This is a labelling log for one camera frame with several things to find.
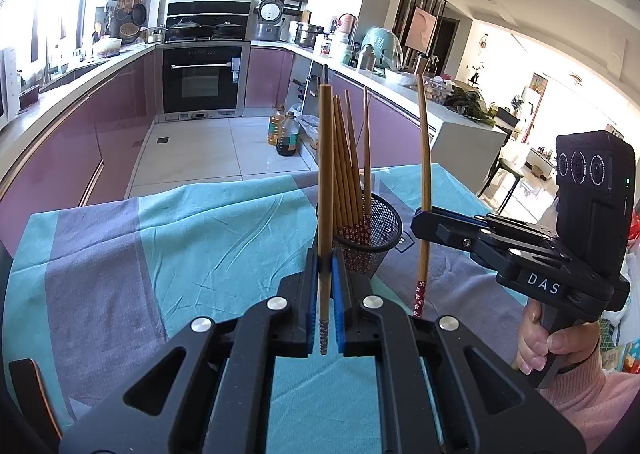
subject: oven handle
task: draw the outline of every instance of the oven handle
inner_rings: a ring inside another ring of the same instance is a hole
[[[226,64],[194,64],[193,66],[174,66],[172,65],[172,69],[186,69],[186,68],[230,68],[231,62],[227,62]]]

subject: gray stripe on tablecloth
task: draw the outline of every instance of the gray stripe on tablecloth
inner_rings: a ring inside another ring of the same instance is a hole
[[[299,190],[302,190],[312,207],[318,204],[318,172],[292,174]]]
[[[390,250],[376,275],[402,302],[413,308],[420,259],[419,241],[411,231],[415,211],[382,182],[380,196],[398,211],[404,230],[416,243],[404,253],[395,248]],[[500,358],[507,363],[514,360],[522,306],[495,281],[494,273],[487,273],[469,259],[468,254],[432,243],[422,317],[435,320],[442,315],[458,317]]]
[[[66,406],[95,405],[166,342],[140,238],[138,199],[61,211],[45,274]]]

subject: stool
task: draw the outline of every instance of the stool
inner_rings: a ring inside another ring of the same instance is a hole
[[[519,170],[517,170],[516,167],[514,167],[513,163],[505,160],[504,158],[498,158],[497,166],[495,167],[493,172],[490,174],[489,179],[484,184],[484,187],[482,187],[482,190],[480,190],[478,197],[480,197],[482,193],[484,193],[484,191],[487,190],[487,187],[491,184],[491,181],[495,178],[495,175],[498,173],[499,169],[504,169],[509,174],[511,174],[514,178],[514,182],[513,182],[513,185],[511,185],[511,190],[509,191],[507,196],[504,198],[504,201],[498,208],[498,211],[497,211],[498,215],[500,215],[504,210],[504,208],[507,206],[509,199],[511,199],[511,196],[513,196],[513,193],[516,191],[516,187],[518,186],[518,183],[520,183],[520,180],[524,177],[524,174]]]

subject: vegetables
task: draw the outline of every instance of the vegetables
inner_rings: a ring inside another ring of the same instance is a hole
[[[480,123],[494,125],[494,117],[489,116],[484,110],[482,110],[480,102],[480,94],[478,94],[476,90],[465,92],[461,87],[454,86],[453,96],[447,98],[444,105],[449,110],[462,114],[462,116],[466,116]]]

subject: finger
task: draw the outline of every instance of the finger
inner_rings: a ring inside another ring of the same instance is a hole
[[[520,354],[520,358],[531,368],[535,370],[542,370],[545,367],[545,357],[543,355],[539,355],[537,352],[533,351],[524,340],[523,336],[519,336],[518,338],[518,354]]]
[[[534,324],[524,318],[518,327],[518,336],[522,337],[529,349],[537,354],[544,356],[548,353],[546,339],[548,339],[549,333],[540,324]]]
[[[521,370],[524,374],[531,374],[531,366],[527,362],[522,360],[520,352],[518,352],[518,354],[516,355],[516,364],[518,365],[518,369]]]
[[[524,307],[522,316],[524,320],[536,324],[542,316],[542,305],[537,300],[530,298]]]
[[[583,324],[556,331],[547,339],[546,343],[549,351],[556,355],[590,355],[598,343],[599,335],[598,323]]]

